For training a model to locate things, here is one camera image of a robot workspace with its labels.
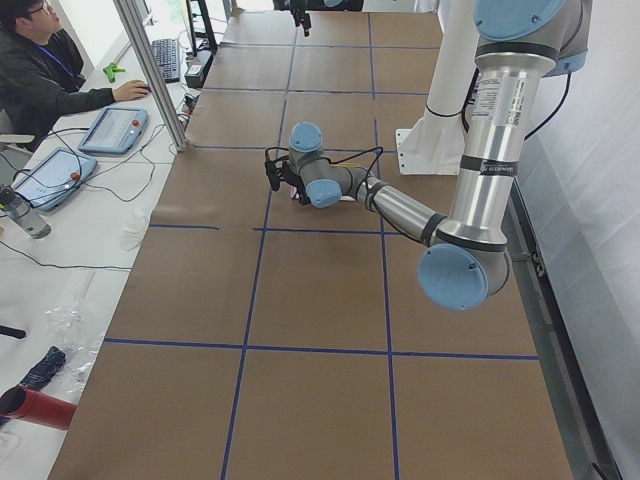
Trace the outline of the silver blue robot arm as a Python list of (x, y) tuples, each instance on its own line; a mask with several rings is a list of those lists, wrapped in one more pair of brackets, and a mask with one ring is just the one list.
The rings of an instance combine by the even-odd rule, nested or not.
[(289, 0), (287, 8), (296, 27), (301, 27), (303, 35), (308, 37), (312, 28), (310, 11), (338, 10), (344, 4), (339, 0)]
[(517, 175), (539, 83), (570, 76), (586, 60), (592, 5), (588, 1), (478, 1), (475, 70), (462, 83), (474, 92), (451, 207), (440, 214), (378, 179), (323, 152), (311, 122), (291, 130), (288, 152), (271, 184), (293, 185), (301, 199), (326, 208), (350, 197), (425, 247), (418, 280), (435, 304), (464, 311), (506, 284), (511, 260), (501, 225)]

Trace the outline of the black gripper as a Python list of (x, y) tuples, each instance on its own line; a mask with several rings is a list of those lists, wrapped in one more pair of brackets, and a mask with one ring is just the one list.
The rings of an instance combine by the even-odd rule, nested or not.
[(291, 0), (290, 1), (290, 12), (293, 16), (294, 23), (296, 26), (303, 26), (303, 34), (304, 37), (308, 37), (310, 35), (310, 15), (307, 12), (307, 1), (306, 0)]
[(300, 205), (310, 205), (311, 200), (306, 194), (304, 187), (292, 186), (290, 191), (290, 198), (297, 201)]

